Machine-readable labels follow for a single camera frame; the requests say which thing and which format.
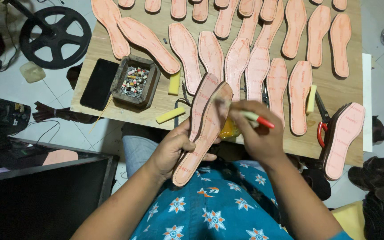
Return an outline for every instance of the ashtray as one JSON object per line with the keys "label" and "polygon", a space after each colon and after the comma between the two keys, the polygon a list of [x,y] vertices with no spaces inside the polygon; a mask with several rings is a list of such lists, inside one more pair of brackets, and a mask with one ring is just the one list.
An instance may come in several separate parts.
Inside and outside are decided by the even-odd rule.
{"label": "ashtray", "polygon": [[[142,93],[139,96],[131,93],[125,94],[126,88],[133,88],[136,90],[133,85],[126,85],[124,82],[126,79],[130,79],[134,76],[134,74],[128,74],[129,71],[130,73],[132,72],[131,69],[135,69],[134,74],[136,74],[137,78],[140,79],[143,79],[141,75],[137,74],[140,73],[140,69],[144,69],[147,72],[146,81],[140,86],[140,91]],[[115,100],[120,103],[125,103],[138,109],[147,109],[151,106],[152,100],[154,99],[160,76],[161,72],[152,60],[130,54],[129,56],[121,59],[114,81],[110,86],[110,92]]]}

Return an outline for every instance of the black wheel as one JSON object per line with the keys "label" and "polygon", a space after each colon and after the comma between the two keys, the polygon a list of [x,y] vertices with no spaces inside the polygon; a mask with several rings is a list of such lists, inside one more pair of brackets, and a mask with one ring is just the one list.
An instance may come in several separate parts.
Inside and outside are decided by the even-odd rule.
{"label": "black wheel", "polygon": [[[50,24],[52,32],[43,30],[41,35],[31,42],[29,42],[29,39],[31,38],[32,29],[37,26],[37,23],[33,19],[28,19],[20,31],[20,48],[25,57],[46,69],[61,69],[75,64],[87,52],[91,39],[91,29],[86,19],[71,8],[61,6],[44,8],[36,12],[35,16],[45,22],[46,17],[56,14],[64,16],[57,23]],[[82,27],[83,36],[80,37],[66,32],[74,21],[77,21]],[[61,47],[65,44],[79,45],[79,48],[70,57],[63,59]],[[51,49],[53,59],[50,62],[35,55],[35,52],[44,46]]]}

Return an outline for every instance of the hand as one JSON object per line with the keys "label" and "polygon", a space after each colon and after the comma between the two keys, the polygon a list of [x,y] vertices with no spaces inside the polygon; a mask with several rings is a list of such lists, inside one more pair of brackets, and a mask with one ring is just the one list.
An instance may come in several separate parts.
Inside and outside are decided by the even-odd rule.
{"label": "hand", "polygon": [[[195,150],[196,145],[188,138],[189,128],[190,123],[188,118],[165,136],[146,162],[145,165],[148,171],[162,178],[162,181],[171,178],[173,168],[179,160],[182,150]],[[221,139],[217,138],[214,143],[218,144],[220,141]],[[216,155],[206,153],[202,161],[214,161],[216,158]]]}
{"label": "hand", "polygon": [[[249,121],[239,113],[239,110],[254,112],[269,120],[275,128],[269,129],[263,125],[253,128]],[[229,116],[234,120],[244,137],[245,150],[261,164],[270,166],[271,160],[285,156],[282,148],[284,128],[282,122],[263,104],[256,101],[232,102]]]}

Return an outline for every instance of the wooden ashtray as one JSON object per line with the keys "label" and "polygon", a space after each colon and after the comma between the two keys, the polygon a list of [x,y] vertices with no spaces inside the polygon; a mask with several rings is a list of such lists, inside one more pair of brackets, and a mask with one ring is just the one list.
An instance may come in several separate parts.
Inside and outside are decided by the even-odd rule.
{"label": "wooden ashtray", "polygon": [[[145,86],[140,97],[128,96],[122,93],[122,84],[129,67],[140,67],[142,69],[149,69],[149,74]],[[110,86],[110,92],[115,100],[120,103],[128,104],[137,109],[147,109],[151,106],[152,100],[157,89],[158,82],[160,80],[161,72],[156,64],[149,59],[137,57],[134,55],[128,55],[123,57],[120,62],[120,66],[116,71],[114,81]]]}

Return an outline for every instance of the red scissors handle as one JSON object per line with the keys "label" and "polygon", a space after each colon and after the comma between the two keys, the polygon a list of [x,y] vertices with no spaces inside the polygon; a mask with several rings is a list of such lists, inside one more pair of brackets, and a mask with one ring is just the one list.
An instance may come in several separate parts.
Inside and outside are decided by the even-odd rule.
{"label": "red scissors handle", "polygon": [[324,148],[325,144],[324,144],[323,138],[321,137],[321,128],[324,129],[325,133],[327,133],[328,131],[327,123],[323,123],[323,122],[318,123],[318,129],[317,129],[318,143],[320,143],[320,146]]}

